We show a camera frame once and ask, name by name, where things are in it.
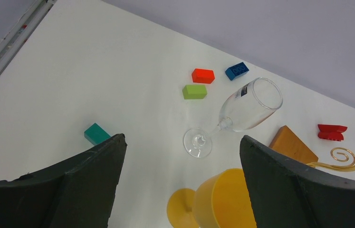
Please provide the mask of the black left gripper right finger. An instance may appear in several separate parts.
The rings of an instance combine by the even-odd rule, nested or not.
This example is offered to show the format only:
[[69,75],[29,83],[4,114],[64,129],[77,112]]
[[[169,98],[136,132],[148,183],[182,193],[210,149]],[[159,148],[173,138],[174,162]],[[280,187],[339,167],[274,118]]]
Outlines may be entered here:
[[355,180],[282,155],[245,135],[240,160],[259,228],[355,228]]

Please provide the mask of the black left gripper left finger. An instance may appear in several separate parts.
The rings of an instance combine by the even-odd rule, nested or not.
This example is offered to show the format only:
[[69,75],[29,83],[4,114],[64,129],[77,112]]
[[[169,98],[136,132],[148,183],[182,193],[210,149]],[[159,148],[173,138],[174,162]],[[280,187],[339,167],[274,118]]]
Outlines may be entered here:
[[124,134],[15,180],[0,180],[0,228],[106,228],[125,159]]

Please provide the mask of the yellow plastic wine glass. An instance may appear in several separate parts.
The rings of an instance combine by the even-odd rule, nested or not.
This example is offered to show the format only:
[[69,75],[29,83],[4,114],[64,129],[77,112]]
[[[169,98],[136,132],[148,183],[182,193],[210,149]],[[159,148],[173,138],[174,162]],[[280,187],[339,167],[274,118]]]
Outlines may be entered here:
[[197,190],[183,188],[168,200],[167,217],[174,228],[255,228],[242,169],[215,175]]

